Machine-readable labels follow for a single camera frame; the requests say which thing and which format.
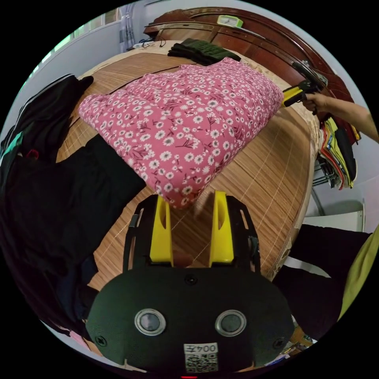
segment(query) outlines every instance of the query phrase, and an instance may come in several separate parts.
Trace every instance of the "pink floral fabric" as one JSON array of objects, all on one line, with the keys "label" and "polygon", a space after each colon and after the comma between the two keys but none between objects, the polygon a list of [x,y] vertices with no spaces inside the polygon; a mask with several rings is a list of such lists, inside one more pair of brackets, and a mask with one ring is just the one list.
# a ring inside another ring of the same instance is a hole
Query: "pink floral fabric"
[{"label": "pink floral fabric", "polygon": [[174,208],[206,185],[279,109],[283,92],[231,58],[147,74],[111,95],[89,95],[80,117]]}]

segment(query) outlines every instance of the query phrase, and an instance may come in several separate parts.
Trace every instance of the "dark green folded cloth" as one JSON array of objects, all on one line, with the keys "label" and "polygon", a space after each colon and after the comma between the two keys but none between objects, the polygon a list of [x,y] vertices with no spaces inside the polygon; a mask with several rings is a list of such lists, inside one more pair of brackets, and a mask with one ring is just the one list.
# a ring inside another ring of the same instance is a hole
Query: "dark green folded cloth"
[{"label": "dark green folded cloth", "polygon": [[213,45],[207,41],[192,38],[187,38],[182,43],[174,44],[167,55],[188,58],[203,66],[209,66],[220,62],[226,57],[232,58],[238,62],[241,60],[238,55],[231,53],[222,47]]}]

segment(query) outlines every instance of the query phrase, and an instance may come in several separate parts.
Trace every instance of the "metal rack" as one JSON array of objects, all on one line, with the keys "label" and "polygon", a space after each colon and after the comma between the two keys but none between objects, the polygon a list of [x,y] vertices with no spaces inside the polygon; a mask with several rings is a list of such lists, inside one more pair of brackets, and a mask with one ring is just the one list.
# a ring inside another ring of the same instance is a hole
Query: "metal rack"
[{"label": "metal rack", "polygon": [[319,186],[324,183],[329,183],[331,188],[334,188],[339,180],[338,175],[334,171],[330,163],[318,155],[315,163],[315,174],[322,173],[321,176],[313,179],[313,187]]}]

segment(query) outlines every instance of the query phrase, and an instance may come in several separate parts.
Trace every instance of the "bamboo mat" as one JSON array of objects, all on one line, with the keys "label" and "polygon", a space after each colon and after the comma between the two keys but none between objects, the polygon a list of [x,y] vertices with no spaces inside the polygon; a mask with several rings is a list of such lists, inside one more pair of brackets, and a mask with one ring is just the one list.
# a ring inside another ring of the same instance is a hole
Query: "bamboo mat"
[{"label": "bamboo mat", "polygon": [[[94,83],[83,97],[91,93],[113,92],[143,74],[175,71],[184,63],[193,64],[184,58],[134,52],[91,73]],[[96,133],[77,119],[74,111],[70,132],[57,161],[84,146]],[[281,109],[209,184],[194,206],[188,210],[171,210],[174,251],[191,254],[193,267],[207,266],[213,193],[215,190],[226,191],[248,207],[260,241],[262,273],[272,279],[296,238],[308,205],[314,165],[312,143],[314,139],[309,120],[305,120],[294,108]],[[121,273],[129,221],[137,204],[151,194],[153,191],[145,188],[124,208],[95,251],[99,272],[90,286],[100,290]]]}]

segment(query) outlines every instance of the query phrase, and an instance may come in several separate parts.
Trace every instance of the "human hand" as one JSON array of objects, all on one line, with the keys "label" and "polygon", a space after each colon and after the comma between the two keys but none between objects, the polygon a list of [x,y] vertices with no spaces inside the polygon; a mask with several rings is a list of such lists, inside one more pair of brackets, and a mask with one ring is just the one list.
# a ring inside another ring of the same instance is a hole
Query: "human hand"
[{"label": "human hand", "polygon": [[305,94],[306,100],[303,101],[307,110],[314,112],[326,112],[328,97],[322,94]]}]

